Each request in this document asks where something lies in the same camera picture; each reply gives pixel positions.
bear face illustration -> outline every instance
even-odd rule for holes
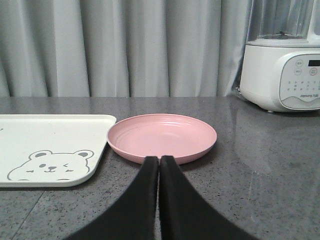
[[[89,172],[88,159],[91,150],[74,153],[53,153],[41,150],[32,153],[29,160],[11,170],[7,178],[12,181],[63,181],[81,177]]]

curtain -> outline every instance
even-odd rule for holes
[[[0,97],[230,95],[250,0],[1,0]]]

white tray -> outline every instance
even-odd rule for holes
[[[71,187],[96,171],[111,115],[0,115],[0,187]]]

countertop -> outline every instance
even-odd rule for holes
[[[1,97],[0,114],[171,113],[217,132],[202,158],[181,166],[203,198],[261,240],[320,239],[320,113],[267,113],[236,97]],[[139,171],[106,146],[95,174],[61,188],[0,188],[0,239],[62,239],[88,224]],[[155,235],[160,239],[157,215]]]

plate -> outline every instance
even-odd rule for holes
[[[146,156],[174,156],[178,164],[205,155],[217,140],[207,123],[184,115],[146,114],[124,119],[107,134],[111,148],[121,157],[141,164]]]
[[[0,115],[0,187],[71,187],[96,171],[111,115]]]

